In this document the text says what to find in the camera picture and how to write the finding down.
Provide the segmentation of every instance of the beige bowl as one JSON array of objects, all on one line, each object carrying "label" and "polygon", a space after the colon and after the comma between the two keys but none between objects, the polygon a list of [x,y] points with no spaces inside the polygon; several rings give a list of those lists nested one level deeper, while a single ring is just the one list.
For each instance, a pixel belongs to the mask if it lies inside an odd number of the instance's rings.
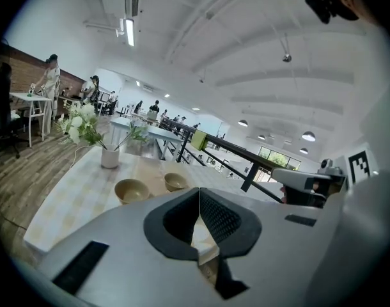
[{"label": "beige bowl", "polygon": [[168,173],[164,176],[165,186],[168,191],[177,191],[188,188],[188,183],[185,177],[176,173]]},{"label": "beige bowl", "polygon": [[123,205],[150,197],[150,190],[139,180],[119,181],[114,191]]}]

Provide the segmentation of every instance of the fluorescent light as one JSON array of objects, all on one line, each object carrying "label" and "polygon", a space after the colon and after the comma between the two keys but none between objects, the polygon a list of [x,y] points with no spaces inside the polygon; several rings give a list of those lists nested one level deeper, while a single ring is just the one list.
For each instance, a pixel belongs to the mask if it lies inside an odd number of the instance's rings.
[{"label": "fluorescent light", "polygon": [[127,38],[129,45],[134,46],[134,21],[131,19],[125,20],[125,25],[127,27]]},{"label": "fluorescent light", "polygon": [[310,131],[303,133],[302,138],[307,140],[307,141],[310,141],[310,142],[316,141],[315,134],[313,132],[310,132]]},{"label": "fluorescent light", "polygon": [[247,121],[245,121],[245,120],[240,120],[238,122],[238,124],[241,125],[241,126],[244,126],[244,127],[248,127]]}]

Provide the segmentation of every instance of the black slot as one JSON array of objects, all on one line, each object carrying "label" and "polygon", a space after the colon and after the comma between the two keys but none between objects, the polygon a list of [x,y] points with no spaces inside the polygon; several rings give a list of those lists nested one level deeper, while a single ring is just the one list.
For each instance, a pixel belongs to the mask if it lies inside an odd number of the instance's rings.
[{"label": "black slot", "polygon": [[84,249],[73,258],[53,280],[53,283],[69,294],[74,295],[94,269],[98,261],[108,249],[108,245],[91,241]]},{"label": "black slot", "polygon": [[311,226],[311,227],[313,227],[316,224],[316,219],[293,215],[293,214],[287,215],[285,217],[285,220],[306,225],[306,226]]}]

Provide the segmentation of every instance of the white vase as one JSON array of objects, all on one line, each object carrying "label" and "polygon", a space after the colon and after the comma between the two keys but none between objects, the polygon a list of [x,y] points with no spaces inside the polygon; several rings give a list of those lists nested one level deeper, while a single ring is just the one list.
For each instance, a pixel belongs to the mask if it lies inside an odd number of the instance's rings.
[{"label": "white vase", "polygon": [[105,145],[107,149],[101,151],[101,166],[104,168],[115,168],[118,166],[118,160],[120,158],[120,149],[114,151],[116,145]]}]

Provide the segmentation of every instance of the cable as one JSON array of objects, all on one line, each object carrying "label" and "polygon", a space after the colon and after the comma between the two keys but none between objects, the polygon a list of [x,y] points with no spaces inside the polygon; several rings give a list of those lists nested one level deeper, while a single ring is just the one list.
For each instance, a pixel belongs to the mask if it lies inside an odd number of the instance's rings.
[{"label": "cable", "polygon": [[73,165],[74,165],[74,163],[75,163],[75,158],[77,157],[77,151],[79,150],[79,149],[81,149],[81,148],[88,148],[89,146],[81,146],[81,147],[79,147],[79,148],[77,148],[76,150],[75,150],[75,152],[74,152],[74,159],[73,159],[73,163],[72,163],[72,165],[70,166],[70,168],[71,167],[73,167]]},{"label": "cable", "polygon": [[11,221],[10,219],[6,218],[6,217],[3,215],[1,209],[0,209],[0,215],[3,217],[3,219],[4,219],[5,221],[8,221],[10,224],[15,225],[16,227],[22,228],[23,230],[27,231],[27,228],[25,228],[25,227],[23,227],[23,226],[21,226],[21,225],[15,223],[15,222]]}]

